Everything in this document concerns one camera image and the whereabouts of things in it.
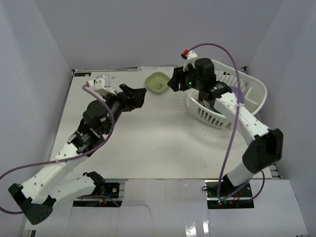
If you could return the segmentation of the purple square panda plate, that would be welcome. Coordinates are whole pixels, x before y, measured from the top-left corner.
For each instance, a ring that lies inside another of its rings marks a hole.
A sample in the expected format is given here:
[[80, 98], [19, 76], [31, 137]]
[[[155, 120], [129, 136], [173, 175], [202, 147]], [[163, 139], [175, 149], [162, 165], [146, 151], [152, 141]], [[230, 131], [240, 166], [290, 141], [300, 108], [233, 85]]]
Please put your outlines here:
[[230, 88], [232, 92], [235, 94], [236, 98], [239, 99], [239, 102], [241, 104], [244, 104], [244, 95], [242, 91], [238, 87], [235, 87], [235, 86], [231, 86]]

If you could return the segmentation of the light teal rectangular plate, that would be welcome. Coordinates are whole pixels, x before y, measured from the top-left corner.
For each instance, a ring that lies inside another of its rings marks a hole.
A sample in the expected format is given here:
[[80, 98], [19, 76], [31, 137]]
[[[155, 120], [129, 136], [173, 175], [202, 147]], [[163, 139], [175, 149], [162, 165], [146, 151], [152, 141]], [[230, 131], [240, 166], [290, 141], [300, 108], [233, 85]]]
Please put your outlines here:
[[214, 108], [213, 105], [209, 104], [208, 106], [206, 106], [207, 109], [209, 109], [210, 111], [213, 111], [214, 113], [217, 113], [217, 114], [220, 114], [221, 115], [221, 112], [219, 112], [218, 110], [216, 110]]

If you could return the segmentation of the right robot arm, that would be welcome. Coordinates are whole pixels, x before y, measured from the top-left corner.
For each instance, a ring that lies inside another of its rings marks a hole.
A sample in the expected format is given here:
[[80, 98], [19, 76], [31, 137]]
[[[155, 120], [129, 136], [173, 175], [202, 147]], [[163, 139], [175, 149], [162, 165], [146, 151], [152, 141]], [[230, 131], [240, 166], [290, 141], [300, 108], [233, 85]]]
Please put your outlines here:
[[261, 123], [240, 103], [233, 88], [217, 79], [214, 63], [200, 58], [173, 70], [168, 86], [175, 92], [195, 89], [199, 99], [213, 105], [214, 109], [234, 122], [247, 144], [241, 163], [227, 174], [220, 174], [217, 193], [222, 190], [234, 197], [252, 177], [264, 168], [279, 161], [282, 156], [283, 133]]

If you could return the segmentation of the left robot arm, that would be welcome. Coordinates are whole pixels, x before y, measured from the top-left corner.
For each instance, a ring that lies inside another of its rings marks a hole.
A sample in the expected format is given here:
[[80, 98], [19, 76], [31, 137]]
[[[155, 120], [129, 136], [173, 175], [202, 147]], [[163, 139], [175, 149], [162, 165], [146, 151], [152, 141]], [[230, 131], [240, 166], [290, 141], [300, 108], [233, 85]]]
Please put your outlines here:
[[54, 159], [42, 162], [42, 169], [22, 184], [12, 184], [8, 191], [32, 225], [46, 220], [57, 206], [77, 198], [104, 198], [105, 179], [95, 171], [60, 185], [60, 182], [79, 164], [85, 162], [111, 137], [114, 126], [123, 112], [141, 108], [145, 88], [133, 89], [121, 84], [120, 92], [103, 87], [93, 91], [86, 83], [83, 90], [95, 98], [82, 114], [75, 132]]

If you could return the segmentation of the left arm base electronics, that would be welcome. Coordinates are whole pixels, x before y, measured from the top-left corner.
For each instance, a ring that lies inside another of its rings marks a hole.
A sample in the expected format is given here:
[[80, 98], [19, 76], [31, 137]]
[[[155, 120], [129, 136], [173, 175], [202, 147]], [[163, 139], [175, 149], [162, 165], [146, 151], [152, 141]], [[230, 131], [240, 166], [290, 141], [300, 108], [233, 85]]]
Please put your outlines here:
[[124, 198], [125, 183], [109, 182], [99, 192], [94, 192], [86, 198], [77, 198], [73, 207], [120, 207]]

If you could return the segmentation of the white plastic bin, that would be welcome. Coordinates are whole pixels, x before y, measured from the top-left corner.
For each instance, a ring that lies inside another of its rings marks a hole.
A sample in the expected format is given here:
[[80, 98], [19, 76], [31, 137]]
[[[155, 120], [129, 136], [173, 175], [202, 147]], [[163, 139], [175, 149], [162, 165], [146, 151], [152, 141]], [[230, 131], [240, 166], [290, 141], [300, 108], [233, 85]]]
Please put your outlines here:
[[[217, 80], [224, 82], [231, 88], [236, 88], [237, 77], [235, 69], [216, 60], [212, 62]], [[239, 79], [242, 92], [241, 102], [248, 111], [255, 115], [261, 110], [266, 101], [267, 88], [260, 80], [244, 72], [239, 72]], [[204, 107], [200, 103], [197, 90], [189, 89], [185, 91], [185, 101], [189, 112], [205, 124], [218, 129], [233, 127], [233, 124], [227, 121], [224, 115], [211, 110], [209, 107]]]

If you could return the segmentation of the green square panda plate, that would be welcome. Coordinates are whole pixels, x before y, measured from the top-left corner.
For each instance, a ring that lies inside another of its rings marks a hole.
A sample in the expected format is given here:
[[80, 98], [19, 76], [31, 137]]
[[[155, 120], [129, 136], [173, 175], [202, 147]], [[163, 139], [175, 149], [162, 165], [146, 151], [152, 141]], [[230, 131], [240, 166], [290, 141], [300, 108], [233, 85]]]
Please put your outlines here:
[[155, 72], [145, 79], [146, 87], [155, 94], [162, 94], [168, 89], [170, 77], [162, 72]]

